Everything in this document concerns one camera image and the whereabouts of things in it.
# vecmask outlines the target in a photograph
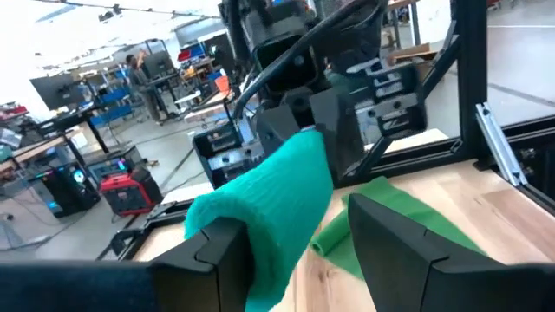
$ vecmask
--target green cloth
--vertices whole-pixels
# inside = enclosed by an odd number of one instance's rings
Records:
[[[394,188],[384,177],[362,185],[355,193],[373,199],[457,244],[485,254],[470,238],[439,212],[406,192]],[[344,205],[347,206],[349,195],[344,196],[342,200]],[[310,246],[318,255],[328,259],[334,265],[360,279],[364,278],[356,259],[347,209],[344,209],[315,236],[310,242]]]
[[[257,168],[196,198],[186,238],[218,217],[245,222],[255,262],[246,311],[265,312],[281,302],[332,193],[323,136],[297,133]]]

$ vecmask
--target gray floor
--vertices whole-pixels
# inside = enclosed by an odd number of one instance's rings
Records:
[[[498,122],[508,125],[555,114],[555,88],[550,75],[555,69],[552,58],[555,26],[548,27],[555,25],[555,2],[519,0],[513,9],[504,6],[502,10],[490,12],[489,24],[489,103]],[[408,28],[402,28],[401,33],[403,46],[407,46]],[[457,92],[456,68],[453,68],[427,98],[429,127],[438,128],[449,137],[460,133]],[[184,160],[192,148],[187,134],[194,129],[199,129],[199,125],[188,125],[184,121],[159,127],[151,120],[144,123],[130,120],[115,127],[114,133],[119,142],[130,141],[143,157],[160,162],[151,172],[162,191],[167,192],[202,172],[194,153]],[[116,144],[109,131],[101,131],[109,145]],[[87,138],[90,144],[83,150],[98,149],[90,133]],[[206,176],[202,174],[187,184],[204,181]],[[42,205],[33,204],[36,201],[31,193],[23,192],[16,200],[37,216],[13,199],[0,203],[0,212],[16,216],[12,224],[24,238],[43,234],[55,237],[38,249],[0,251],[0,261],[94,259],[128,221],[128,218],[117,218],[112,224],[113,213],[106,202],[96,205],[84,217],[76,215],[56,220]],[[0,249],[8,246],[0,233]]]

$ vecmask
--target computer monitor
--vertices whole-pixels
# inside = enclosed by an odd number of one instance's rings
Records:
[[[167,71],[174,69],[172,60],[166,51],[157,52],[145,58],[145,67],[150,79],[164,75]]]
[[[35,78],[31,83],[50,110],[83,101],[83,95],[70,74]]]

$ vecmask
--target desk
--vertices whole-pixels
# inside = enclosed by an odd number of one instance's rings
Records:
[[[447,137],[442,131],[438,129],[429,129],[424,131],[423,133],[413,135],[411,137],[395,140],[389,148],[385,151],[385,153],[392,153],[396,151],[401,151],[403,149],[417,147],[421,145],[426,145],[428,143],[434,143],[441,140],[447,140]],[[364,146],[365,151],[369,151],[374,144],[368,144]]]
[[[494,172],[478,172],[472,161],[392,178],[391,183],[434,207],[481,249],[502,263],[552,262],[555,219]],[[342,209],[336,190],[320,231]],[[159,228],[135,255],[148,261],[183,241],[182,224]],[[374,311],[366,284],[311,250],[305,251],[285,297],[272,311]]]
[[[203,104],[203,106],[206,105],[210,107],[200,109],[199,111],[191,112],[187,114],[185,116],[185,121],[186,122],[201,121],[206,118],[213,117],[216,114],[225,113],[224,104],[219,104],[219,105],[213,105],[213,104],[218,103],[219,101],[223,101],[226,96],[227,96],[227,99],[231,99],[233,97],[233,95],[228,92],[226,93],[220,92],[214,95],[210,100],[208,100],[206,103]]]
[[[79,127],[74,131],[66,133],[65,136],[66,138],[68,138],[68,140],[70,140],[71,138],[75,137],[77,134],[82,132],[83,132],[82,128]],[[15,150],[14,159],[16,160],[16,162],[22,163],[28,159],[35,157],[40,153],[44,153],[48,151],[50,148],[54,146],[59,146],[61,144],[64,144],[65,142],[66,140],[62,136],[58,136],[52,140],[45,140],[43,142],[38,142],[33,145]],[[3,172],[10,168],[16,169],[16,164],[13,162],[13,160],[6,160],[0,164],[0,172]]]

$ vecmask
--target cardboard box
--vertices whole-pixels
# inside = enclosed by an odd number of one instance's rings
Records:
[[[420,72],[421,81],[432,69],[431,62],[437,55],[437,51],[430,50],[430,44],[424,43],[414,47],[396,50],[388,55],[388,64],[393,66],[400,62],[413,61]]]

